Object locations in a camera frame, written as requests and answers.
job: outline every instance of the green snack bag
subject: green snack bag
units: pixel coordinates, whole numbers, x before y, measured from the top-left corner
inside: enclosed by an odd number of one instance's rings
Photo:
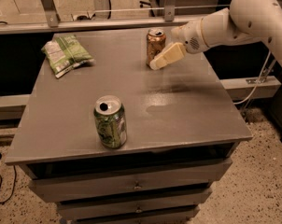
[[[75,35],[56,37],[47,42],[42,51],[49,59],[49,65],[57,78],[83,63],[93,63],[94,58],[85,50]]]

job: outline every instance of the cabinet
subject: cabinet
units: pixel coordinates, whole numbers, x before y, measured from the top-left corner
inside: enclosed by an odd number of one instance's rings
[[[60,79],[42,65],[6,163],[66,220],[190,219],[251,138],[202,53],[159,71],[146,66],[147,31],[76,33],[96,65]],[[95,101],[108,94],[125,107],[128,140],[119,149],[103,147],[94,125]]]

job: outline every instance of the drawer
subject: drawer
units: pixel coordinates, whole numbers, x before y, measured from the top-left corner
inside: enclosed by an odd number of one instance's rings
[[[29,188],[48,203],[163,189],[220,180],[229,166],[223,160],[184,162],[117,172],[34,180]]]
[[[121,155],[94,157],[69,161],[49,161],[27,164],[31,178],[49,179],[71,175],[88,175],[114,172],[127,167],[140,168],[167,165],[185,161],[207,161],[223,159],[235,147],[235,143],[216,144],[199,147],[178,147],[159,151],[145,151]]]
[[[185,222],[195,217],[199,208],[197,206],[184,206],[166,210],[155,210],[141,214],[118,215],[114,217],[99,217],[77,220],[76,224],[164,224]]]
[[[211,189],[195,189],[193,186],[143,191],[121,197],[109,196],[82,203],[61,204],[58,205],[58,213],[69,220],[141,214],[150,210],[204,203],[210,193]]]

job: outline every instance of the speckled floor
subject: speckled floor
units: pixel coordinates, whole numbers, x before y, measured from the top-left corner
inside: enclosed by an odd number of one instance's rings
[[[186,224],[282,224],[282,144],[280,133],[258,107],[247,114],[253,139],[242,142],[232,155],[233,165],[213,193],[200,205],[201,211]],[[3,163],[8,146],[0,146],[0,201],[9,196],[13,168]],[[59,223],[55,204],[44,203],[28,188],[29,178],[17,167],[12,198],[0,204],[0,223]]]

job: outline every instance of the soda can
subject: soda can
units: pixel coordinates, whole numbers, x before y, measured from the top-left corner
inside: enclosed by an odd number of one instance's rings
[[[158,55],[166,44],[166,34],[161,28],[151,28],[147,35],[147,65]]]
[[[93,110],[96,130],[105,147],[119,148],[126,141],[126,120],[124,106],[113,95],[103,96],[95,103]]]

